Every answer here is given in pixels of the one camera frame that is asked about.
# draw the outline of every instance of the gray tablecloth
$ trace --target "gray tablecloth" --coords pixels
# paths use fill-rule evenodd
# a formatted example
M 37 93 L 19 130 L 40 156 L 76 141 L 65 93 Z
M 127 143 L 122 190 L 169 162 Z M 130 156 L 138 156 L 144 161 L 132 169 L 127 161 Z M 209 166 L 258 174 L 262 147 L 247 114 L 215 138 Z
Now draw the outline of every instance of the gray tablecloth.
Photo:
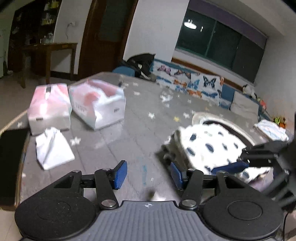
M 115 191 L 119 203 L 122 200 L 148 200 L 155 191 L 167 200 L 175 200 L 178 203 L 179 193 L 167 169 L 155 153 L 179 126 L 191 125 L 192 110 L 222 116 L 240 126 L 256 143 L 264 141 L 256 131 L 250 131 L 253 126 L 251 120 L 204 100 L 161 88 L 152 82 L 119 74 L 100 73 L 90 78 L 101 79 L 115 85 L 119 82 L 128 84 L 124 90 L 126 96 L 124 120 L 93 131 L 72 112 L 71 129 L 62 133 L 69 143 L 74 137 L 81 138 L 80 144 L 71 146 L 75 160 L 49 171 L 44 171 L 38 164 L 35 137 L 31 137 L 24 162 L 21 201 L 72 170 L 78 169 L 83 174 L 93 174 L 97 169 L 114 168 L 120 160 L 126 160 L 128 175 L 122 188 Z M 164 94 L 172 95 L 173 99 L 162 102 L 160 96 Z M 149 113 L 155 115 L 153 119 L 148 116 Z M 185 118 L 184 113 L 189 114 L 190 118 Z M 26 116 L 20 122 L 23 122 L 23 127 L 26 126 L 28 123 Z M 85 189 L 84 196 L 96 201 L 94 189 Z

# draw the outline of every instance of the power cord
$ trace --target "power cord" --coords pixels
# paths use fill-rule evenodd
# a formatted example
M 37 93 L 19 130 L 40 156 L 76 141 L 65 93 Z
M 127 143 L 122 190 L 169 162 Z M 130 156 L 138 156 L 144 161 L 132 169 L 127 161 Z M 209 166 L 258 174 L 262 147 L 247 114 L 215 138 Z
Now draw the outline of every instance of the power cord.
M 286 214 L 284 218 L 284 225 L 283 225 L 283 241 L 285 241 L 285 226 L 286 226 L 286 219 L 289 213 Z

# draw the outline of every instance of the wooden door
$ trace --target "wooden door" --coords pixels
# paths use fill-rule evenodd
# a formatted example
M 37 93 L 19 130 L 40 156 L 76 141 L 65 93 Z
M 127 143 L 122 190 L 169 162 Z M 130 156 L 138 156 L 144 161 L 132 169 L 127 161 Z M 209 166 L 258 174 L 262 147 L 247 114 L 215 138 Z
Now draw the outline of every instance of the wooden door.
M 79 78 L 112 71 L 122 59 L 138 0 L 93 0 L 84 30 Z

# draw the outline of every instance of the wooden table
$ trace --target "wooden table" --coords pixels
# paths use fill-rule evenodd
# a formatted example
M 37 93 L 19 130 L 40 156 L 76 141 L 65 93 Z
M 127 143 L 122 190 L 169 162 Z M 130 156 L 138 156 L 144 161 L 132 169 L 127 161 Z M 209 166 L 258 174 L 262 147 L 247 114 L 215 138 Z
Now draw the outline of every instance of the wooden table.
M 46 76 L 46 84 L 49 84 L 52 51 L 72 49 L 71 65 L 70 65 L 70 80 L 73 80 L 76 46 L 77 46 L 77 43 L 50 43 L 50 44 L 34 44 L 34 45 L 24 46 L 22 49 L 23 76 L 20 82 L 21 87 L 26 88 L 26 77 L 29 72 L 29 68 L 26 66 L 26 56 L 29 56 L 32 52 L 38 52 L 38 51 L 46 53 L 46 75 L 45 76 Z

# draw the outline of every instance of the tissue package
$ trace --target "tissue package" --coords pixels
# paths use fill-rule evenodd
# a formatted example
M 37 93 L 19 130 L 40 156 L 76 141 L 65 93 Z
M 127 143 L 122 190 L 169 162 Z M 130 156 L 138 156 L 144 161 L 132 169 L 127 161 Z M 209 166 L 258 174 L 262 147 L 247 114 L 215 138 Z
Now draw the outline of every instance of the tissue package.
M 50 127 L 68 130 L 71 111 L 66 84 L 37 86 L 28 109 L 32 135 L 41 134 Z
M 102 80 L 87 80 L 71 86 L 73 111 L 92 129 L 100 129 L 124 118 L 126 98 L 123 89 Z

